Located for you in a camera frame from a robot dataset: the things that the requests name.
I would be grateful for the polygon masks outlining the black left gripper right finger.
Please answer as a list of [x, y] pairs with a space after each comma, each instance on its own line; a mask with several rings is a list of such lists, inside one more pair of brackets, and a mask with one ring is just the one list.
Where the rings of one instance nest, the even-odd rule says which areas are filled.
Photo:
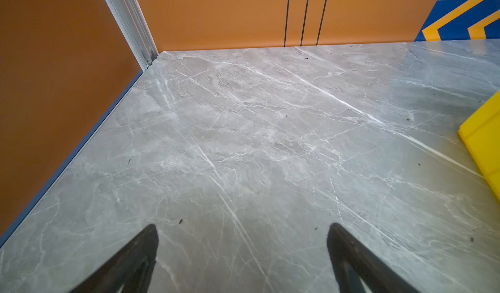
[[332, 223], [327, 248], [340, 292], [417, 292], [339, 223]]

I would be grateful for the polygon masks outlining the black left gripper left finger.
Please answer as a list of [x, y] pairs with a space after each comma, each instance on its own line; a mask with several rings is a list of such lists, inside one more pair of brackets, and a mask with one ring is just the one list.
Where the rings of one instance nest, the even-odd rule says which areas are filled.
[[72, 292], [147, 292], [156, 264], [159, 236], [147, 225]]

